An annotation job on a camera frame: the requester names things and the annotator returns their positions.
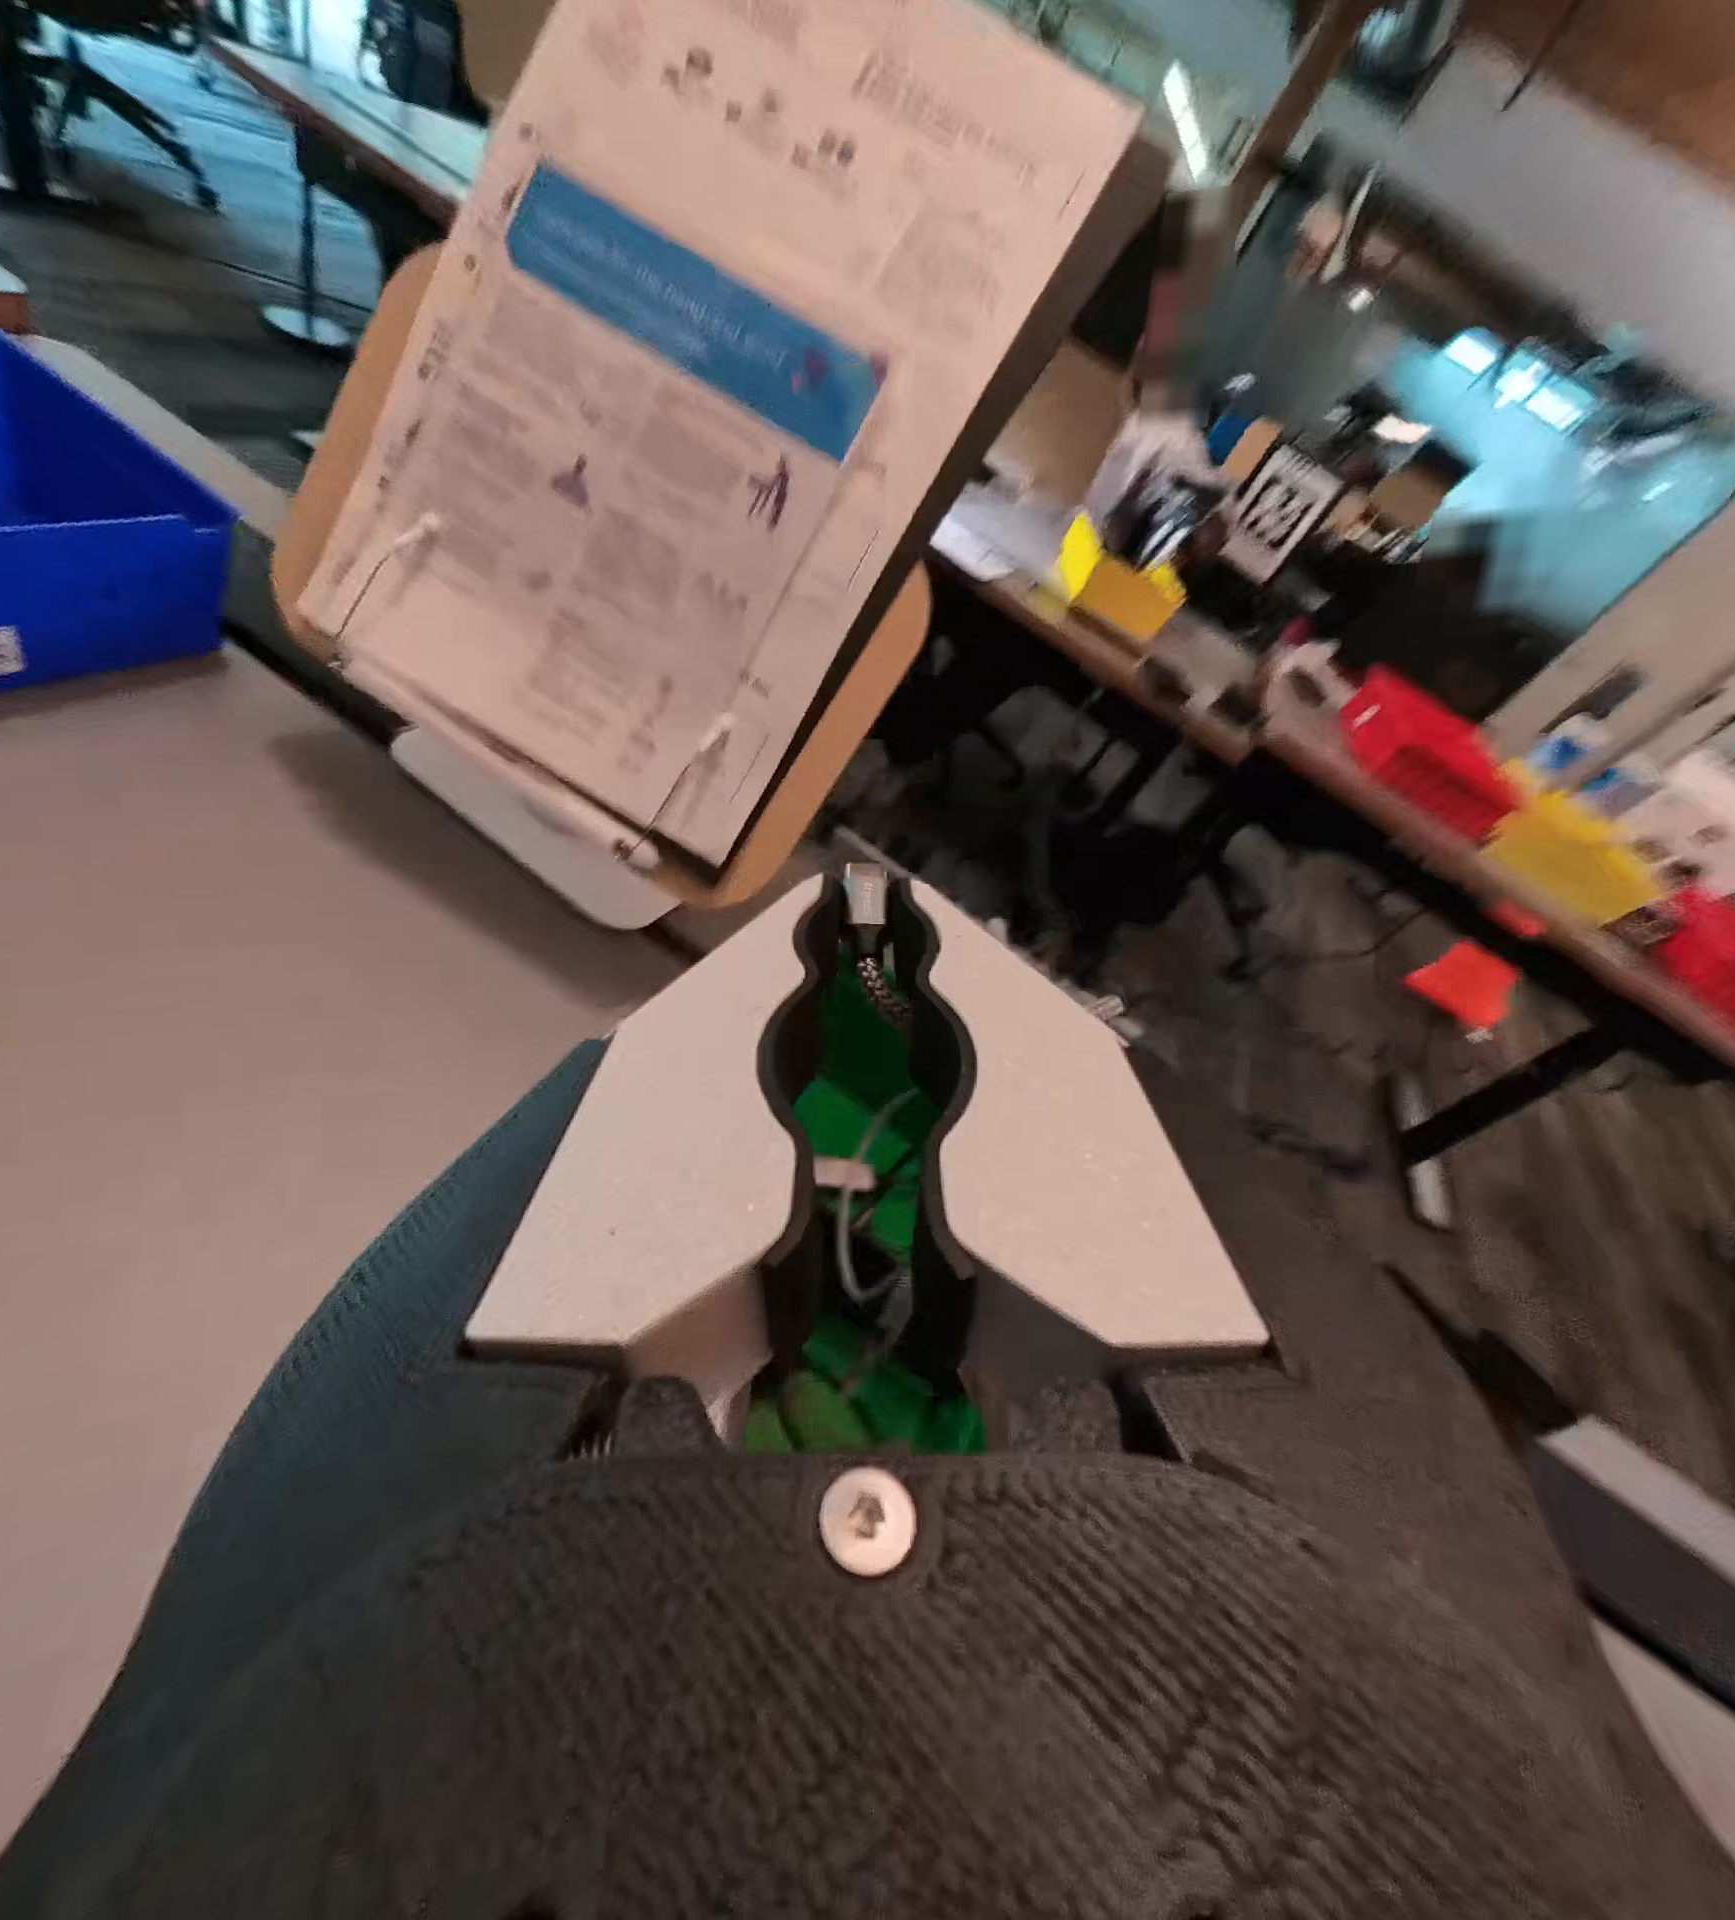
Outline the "fiducial marker board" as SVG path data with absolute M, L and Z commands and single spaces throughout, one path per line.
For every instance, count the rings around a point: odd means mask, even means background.
M 1268 587 L 1332 517 L 1346 493 L 1340 472 L 1286 439 L 1274 442 L 1228 498 L 1222 562 Z

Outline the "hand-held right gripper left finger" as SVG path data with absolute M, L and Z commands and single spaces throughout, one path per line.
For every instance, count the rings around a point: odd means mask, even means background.
M 466 1322 L 472 1359 L 688 1381 L 736 1444 L 796 1178 L 762 1039 L 806 981 L 794 934 L 822 891 L 802 881 L 614 1028 Z

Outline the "black desk panel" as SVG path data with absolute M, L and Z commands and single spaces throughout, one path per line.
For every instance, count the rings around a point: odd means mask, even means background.
M 225 637 L 350 733 L 388 751 L 404 733 L 404 723 L 295 637 L 273 585 L 273 558 L 275 542 L 243 519 L 231 542 Z

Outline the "green plastic bin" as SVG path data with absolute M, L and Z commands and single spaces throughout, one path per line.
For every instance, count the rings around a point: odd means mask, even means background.
M 898 1017 L 852 965 L 826 986 L 822 1053 L 794 1114 L 814 1150 L 810 1331 L 756 1383 L 740 1434 L 754 1456 L 980 1456 L 988 1430 L 970 1389 L 908 1352 L 922 1174 L 940 1111 L 914 1076 Z

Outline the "wooden table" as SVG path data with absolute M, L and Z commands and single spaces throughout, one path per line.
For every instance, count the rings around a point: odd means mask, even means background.
M 940 547 L 928 551 L 928 566 L 938 582 L 980 601 L 1098 689 L 1216 758 L 1216 792 L 1188 832 L 1194 872 L 1244 825 L 1288 847 L 1350 857 L 1576 1013 L 1576 1032 L 1438 1112 L 1412 1116 L 1396 1092 L 1396 1148 L 1406 1166 L 1450 1154 L 1626 1054 L 1684 1086 L 1735 1086 L 1735 1024 L 1688 996 L 1638 949 L 1566 912 L 1370 779 L 1328 715 L 1304 708 L 1288 685 L 1268 682 L 1264 662 L 1208 622 L 1182 618 L 1140 652 L 1020 573 L 982 578 Z

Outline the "yellow plastic bin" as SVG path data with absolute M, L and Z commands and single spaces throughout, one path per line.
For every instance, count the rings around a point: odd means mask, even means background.
M 1116 558 L 1086 511 L 1072 517 L 1050 580 L 1074 616 L 1138 655 L 1154 647 L 1188 603 L 1170 562 L 1140 569 Z
M 1614 823 L 1572 792 L 1534 792 L 1492 828 L 1486 857 L 1548 906 L 1612 928 L 1670 896 L 1660 870 Z

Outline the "orange traffic cone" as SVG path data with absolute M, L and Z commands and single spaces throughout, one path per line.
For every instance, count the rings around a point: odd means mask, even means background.
M 1474 940 L 1454 942 L 1404 977 L 1404 988 L 1472 1040 L 1492 1037 L 1512 1013 L 1524 972 Z

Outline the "blue plastic bin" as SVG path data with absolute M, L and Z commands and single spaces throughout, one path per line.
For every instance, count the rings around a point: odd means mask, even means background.
M 239 526 L 0 332 L 0 695 L 215 655 Z

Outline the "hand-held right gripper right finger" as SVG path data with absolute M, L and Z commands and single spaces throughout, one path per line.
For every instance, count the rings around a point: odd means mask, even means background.
M 888 898 L 934 1109 L 900 1355 L 1024 1401 L 1244 1364 L 1270 1331 L 1112 1028 L 938 888 Z

